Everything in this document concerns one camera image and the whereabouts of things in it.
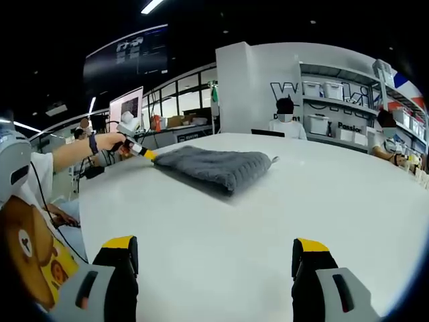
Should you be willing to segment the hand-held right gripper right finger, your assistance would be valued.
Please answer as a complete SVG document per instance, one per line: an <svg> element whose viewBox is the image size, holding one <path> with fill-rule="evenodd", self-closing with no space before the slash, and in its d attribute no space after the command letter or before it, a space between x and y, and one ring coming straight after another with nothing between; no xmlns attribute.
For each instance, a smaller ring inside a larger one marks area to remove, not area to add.
<svg viewBox="0 0 429 322"><path fill-rule="evenodd" d="M322 243L296 238L292 247L294 321L379 321L371 293L340 268Z"/></svg>

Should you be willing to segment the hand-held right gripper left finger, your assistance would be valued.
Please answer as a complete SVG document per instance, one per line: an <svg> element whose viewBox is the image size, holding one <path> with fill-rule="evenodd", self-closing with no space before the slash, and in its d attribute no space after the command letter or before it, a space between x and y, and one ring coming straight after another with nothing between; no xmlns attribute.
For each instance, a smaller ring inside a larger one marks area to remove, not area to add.
<svg viewBox="0 0 429 322"><path fill-rule="evenodd" d="M83 264L60 288L56 321L135 321L137 238L105 242L91 264Z"/></svg>

